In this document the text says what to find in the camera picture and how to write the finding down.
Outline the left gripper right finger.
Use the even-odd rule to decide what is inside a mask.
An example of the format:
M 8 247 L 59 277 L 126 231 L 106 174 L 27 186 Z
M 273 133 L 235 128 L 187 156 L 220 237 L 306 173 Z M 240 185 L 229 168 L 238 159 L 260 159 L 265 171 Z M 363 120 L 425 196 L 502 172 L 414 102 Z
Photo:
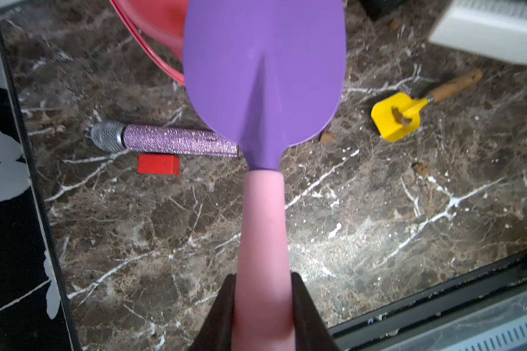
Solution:
M 338 351 L 301 276 L 291 273 L 296 351 Z

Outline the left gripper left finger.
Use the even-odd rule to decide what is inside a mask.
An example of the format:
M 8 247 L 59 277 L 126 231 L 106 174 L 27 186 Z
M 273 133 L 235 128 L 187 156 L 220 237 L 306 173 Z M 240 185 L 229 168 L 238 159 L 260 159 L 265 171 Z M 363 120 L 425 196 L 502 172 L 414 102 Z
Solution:
M 189 351 L 230 351 L 236 275 L 228 275 Z

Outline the purple round trowel pink handle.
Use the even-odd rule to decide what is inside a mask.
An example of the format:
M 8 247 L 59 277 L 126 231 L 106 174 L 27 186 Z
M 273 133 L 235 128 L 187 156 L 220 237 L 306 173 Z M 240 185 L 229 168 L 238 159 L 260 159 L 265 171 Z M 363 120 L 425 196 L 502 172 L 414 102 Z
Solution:
M 190 102 L 247 162 L 231 350 L 294 350 L 280 160 L 317 136 L 341 102 L 341 1 L 191 1 L 183 64 Z

